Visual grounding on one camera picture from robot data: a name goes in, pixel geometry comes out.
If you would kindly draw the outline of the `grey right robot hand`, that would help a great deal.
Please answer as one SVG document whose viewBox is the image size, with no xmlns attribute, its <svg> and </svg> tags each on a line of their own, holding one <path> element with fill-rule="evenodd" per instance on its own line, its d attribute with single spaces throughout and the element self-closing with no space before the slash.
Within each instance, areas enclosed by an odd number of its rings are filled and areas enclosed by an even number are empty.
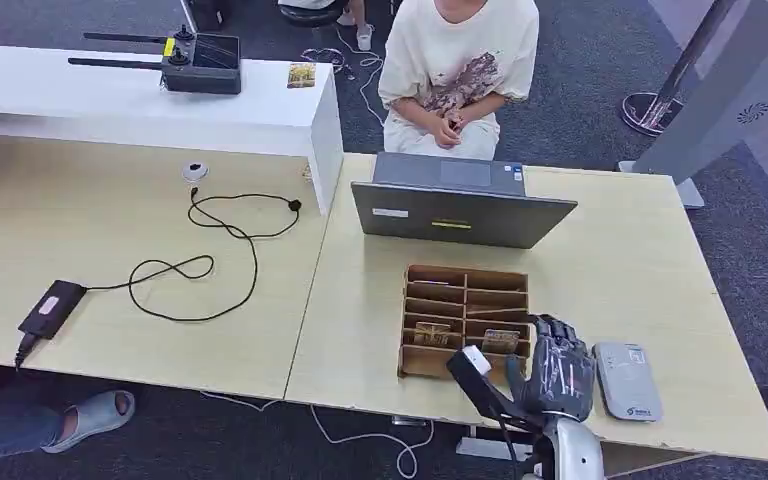
<svg viewBox="0 0 768 480">
<path fill-rule="evenodd" d="M 505 375 L 513 403 L 533 422 L 547 416 L 585 421 L 593 407 L 595 360 L 568 323 L 549 314 L 532 315 L 536 337 L 531 375 L 524 377 L 513 355 Z"/>
</svg>

